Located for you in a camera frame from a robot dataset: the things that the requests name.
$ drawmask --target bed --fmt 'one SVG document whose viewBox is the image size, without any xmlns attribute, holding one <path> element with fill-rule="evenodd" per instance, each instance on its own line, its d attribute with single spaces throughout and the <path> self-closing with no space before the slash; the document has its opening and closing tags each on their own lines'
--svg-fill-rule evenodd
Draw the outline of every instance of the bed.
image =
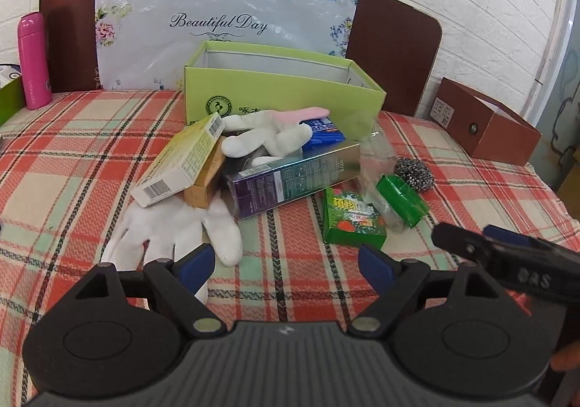
<svg viewBox="0 0 580 407">
<path fill-rule="evenodd" d="M 130 203 L 131 185 L 183 127 L 173 91 L 77 91 L 20 111 L 0 127 L 0 405 L 34 394 L 20 357 L 31 325 L 96 262 Z M 437 124 L 382 112 L 400 156 L 435 175 L 431 212 L 415 229 L 389 235 L 384 251 L 440 270 L 458 261 L 433 246 L 433 225 L 472 230 L 495 224 L 580 250 L 580 224 L 531 166 L 469 158 Z M 357 250 L 321 241 L 319 196 L 239 222 L 244 258 L 219 262 L 208 307 L 226 322 L 348 323 L 376 294 L 357 269 Z"/>
</svg>

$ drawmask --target headboard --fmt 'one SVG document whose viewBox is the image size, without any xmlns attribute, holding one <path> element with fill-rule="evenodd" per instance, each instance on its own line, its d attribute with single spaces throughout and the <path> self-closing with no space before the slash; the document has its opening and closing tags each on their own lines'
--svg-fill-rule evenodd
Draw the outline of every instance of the headboard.
<svg viewBox="0 0 580 407">
<path fill-rule="evenodd" d="M 100 88 L 95 0 L 40 0 L 54 92 Z M 346 57 L 387 91 L 383 110 L 412 116 L 435 60 L 437 20 L 397 0 L 359 0 Z"/>
</svg>

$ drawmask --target purple and teal box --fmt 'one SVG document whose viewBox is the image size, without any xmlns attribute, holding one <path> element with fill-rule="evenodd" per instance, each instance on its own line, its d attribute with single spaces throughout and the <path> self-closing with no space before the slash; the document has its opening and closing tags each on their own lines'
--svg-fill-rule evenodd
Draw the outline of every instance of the purple and teal box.
<svg viewBox="0 0 580 407">
<path fill-rule="evenodd" d="M 343 141 L 228 175 L 227 183 L 236 216 L 245 219 L 355 178 L 359 172 L 359 143 Z"/>
</svg>

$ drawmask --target blue package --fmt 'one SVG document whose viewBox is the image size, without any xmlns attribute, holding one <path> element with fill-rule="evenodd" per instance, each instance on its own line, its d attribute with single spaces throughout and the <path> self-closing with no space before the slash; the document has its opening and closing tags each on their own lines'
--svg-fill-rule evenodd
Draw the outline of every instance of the blue package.
<svg viewBox="0 0 580 407">
<path fill-rule="evenodd" d="M 338 144 L 346 140 L 334 123 L 327 117 L 321 119 L 309 119 L 301 124 L 308 124 L 312 128 L 312 138 L 302 146 L 302 151 L 315 149 L 321 145 Z"/>
</svg>

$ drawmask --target white glove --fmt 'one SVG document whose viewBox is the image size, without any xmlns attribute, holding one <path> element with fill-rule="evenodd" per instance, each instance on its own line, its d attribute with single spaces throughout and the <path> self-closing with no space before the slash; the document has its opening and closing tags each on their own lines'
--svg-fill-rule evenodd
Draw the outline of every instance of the white glove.
<svg viewBox="0 0 580 407">
<path fill-rule="evenodd" d="M 277 160 L 296 152 L 312 137 L 311 127 L 300 124 L 301 121 L 329 114 L 324 108 L 305 108 L 284 112 L 266 109 L 243 116 L 226 116 L 223 118 L 224 131 L 249 130 L 239 136 L 226 137 L 221 143 L 221 151 L 227 157 L 239 158 L 263 145 L 271 155 L 270 159 L 260 157 L 252 165 Z"/>
<path fill-rule="evenodd" d="M 117 271 L 136 270 L 141 258 L 143 265 L 157 258 L 179 261 L 203 243 L 202 223 L 223 264 L 238 264 L 242 258 L 242 237 L 219 193 L 208 210 L 191 207 L 178 196 L 148 207 L 132 202 L 115 227 L 101 261 L 114 263 Z M 143 244 L 147 241 L 149 247 L 145 251 Z M 195 297 L 205 304 L 207 282 Z"/>
</svg>

